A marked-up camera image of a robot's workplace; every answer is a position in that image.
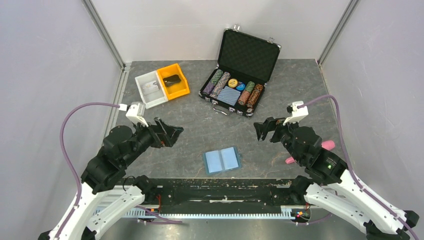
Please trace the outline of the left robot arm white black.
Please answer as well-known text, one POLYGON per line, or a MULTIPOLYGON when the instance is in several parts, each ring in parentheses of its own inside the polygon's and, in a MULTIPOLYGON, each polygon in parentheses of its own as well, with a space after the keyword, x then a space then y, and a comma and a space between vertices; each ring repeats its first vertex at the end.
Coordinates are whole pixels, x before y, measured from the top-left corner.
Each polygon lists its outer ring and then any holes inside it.
POLYGON ((142 203, 157 199, 157 187, 145 175, 99 213, 100 203, 126 175, 126 169, 148 148, 172 147, 183 127, 164 123, 156 117, 155 124, 137 123, 134 129, 116 126, 103 139, 103 145, 92 158, 80 179, 80 192, 75 203, 52 230, 39 235, 40 240, 99 240, 124 214, 142 203))

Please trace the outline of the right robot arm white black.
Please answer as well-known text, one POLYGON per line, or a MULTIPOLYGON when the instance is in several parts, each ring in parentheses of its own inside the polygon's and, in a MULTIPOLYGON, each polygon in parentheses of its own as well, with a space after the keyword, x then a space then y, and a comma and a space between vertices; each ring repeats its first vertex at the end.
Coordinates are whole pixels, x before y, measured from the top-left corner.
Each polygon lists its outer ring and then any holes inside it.
POLYGON ((253 124, 263 141, 273 132, 271 143, 282 143, 308 177, 297 176, 289 188, 295 204, 318 206, 350 223, 368 240, 408 240, 419 215, 402 210, 382 199, 335 153, 322 147, 322 138, 312 127, 283 124, 284 118, 267 118, 253 124))

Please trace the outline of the blue card holder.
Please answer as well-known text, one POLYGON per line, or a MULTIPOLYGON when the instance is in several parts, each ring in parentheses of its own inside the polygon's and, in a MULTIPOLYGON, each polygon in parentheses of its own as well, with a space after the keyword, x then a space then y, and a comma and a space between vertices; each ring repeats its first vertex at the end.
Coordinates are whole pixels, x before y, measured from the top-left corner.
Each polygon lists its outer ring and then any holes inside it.
POLYGON ((220 174, 242 167, 240 154, 235 146, 204 152, 202 158, 207 175, 220 174))

